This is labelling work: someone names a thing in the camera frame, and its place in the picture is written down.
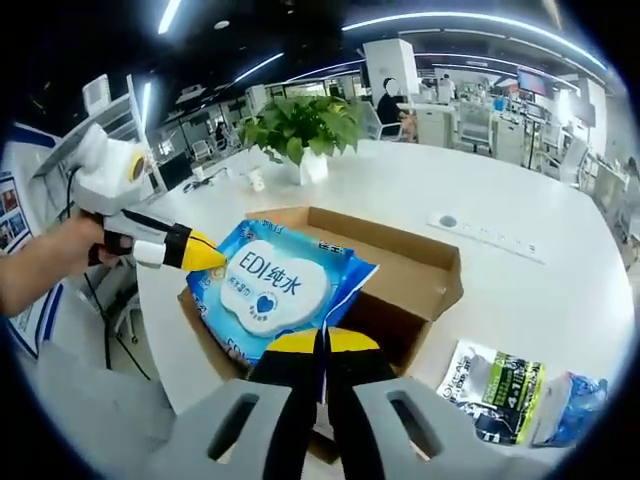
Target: green leaves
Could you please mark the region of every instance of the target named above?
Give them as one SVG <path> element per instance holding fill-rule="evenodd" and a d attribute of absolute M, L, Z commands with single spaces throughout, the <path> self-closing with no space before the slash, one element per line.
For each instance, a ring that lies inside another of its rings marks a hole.
<path fill-rule="evenodd" d="M 336 97 L 297 97 L 269 102 L 257 118 L 243 125 L 241 139 L 258 145 L 272 161 L 288 157 L 300 165 L 304 149 L 316 155 L 333 155 L 358 146 L 359 112 Z"/>
<path fill-rule="evenodd" d="M 297 137 L 291 137 L 287 142 L 287 157 L 300 166 L 302 157 L 304 156 L 304 148 L 302 148 L 302 140 Z"/>

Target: potted plant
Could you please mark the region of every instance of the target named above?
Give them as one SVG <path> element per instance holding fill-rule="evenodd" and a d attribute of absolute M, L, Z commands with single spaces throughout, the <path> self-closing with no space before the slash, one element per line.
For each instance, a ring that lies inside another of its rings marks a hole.
<path fill-rule="evenodd" d="M 241 139 L 284 164 L 294 183 L 306 185 L 328 175 L 327 157 L 336 148 L 357 151 L 358 114 L 337 97 L 277 99 L 243 124 Z"/>

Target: snack package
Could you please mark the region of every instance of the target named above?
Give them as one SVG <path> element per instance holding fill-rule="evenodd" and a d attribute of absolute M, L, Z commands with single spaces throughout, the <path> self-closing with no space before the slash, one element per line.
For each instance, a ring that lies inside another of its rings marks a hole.
<path fill-rule="evenodd" d="M 226 267 L 192 272 L 187 284 L 218 342 L 248 365 L 281 335 L 335 326 L 377 269 L 267 220 L 244 220 L 218 250 Z"/>
<path fill-rule="evenodd" d="M 460 340 L 437 392 L 473 419 L 481 440 L 525 444 L 543 376 L 540 363 Z"/>
<path fill-rule="evenodd" d="M 607 399 L 608 382 L 566 372 L 544 385 L 533 445 L 566 447 L 585 434 Z"/>

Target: blue wet wipes package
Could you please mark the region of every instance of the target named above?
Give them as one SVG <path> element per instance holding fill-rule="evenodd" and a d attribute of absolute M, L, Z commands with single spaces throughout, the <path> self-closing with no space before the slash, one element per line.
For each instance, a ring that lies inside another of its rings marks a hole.
<path fill-rule="evenodd" d="M 200 317 L 242 363 L 287 333 L 335 326 L 377 266 L 268 220 L 244 220 L 219 245 L 227 265 L 192 272 Z"/>
<path fill-rule="evenodd" d="M 566 372 L 546 385 L 532 444 L 566 447 L 595 422 L 607 398 L 608 382 Z"/>

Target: hand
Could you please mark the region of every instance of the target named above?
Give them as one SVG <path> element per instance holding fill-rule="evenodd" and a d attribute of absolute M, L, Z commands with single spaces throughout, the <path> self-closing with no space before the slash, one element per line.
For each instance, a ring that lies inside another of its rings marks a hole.
<path fill-rule="evenodd" d="M 98 250 L 100 262 L 113 268 L 118 257 L 107 252 L 104 247 L 104 229 L 90 214 L 80 211 L 66 220 L 51 234 L 52 250 L 56 260 L 68 269 L 68 275 L 84 273 L 89 266 L 89 250 L 94 244 L 101 245 Z M 122 238 L 122 247 L 128 248 L 132 240 Z"/>

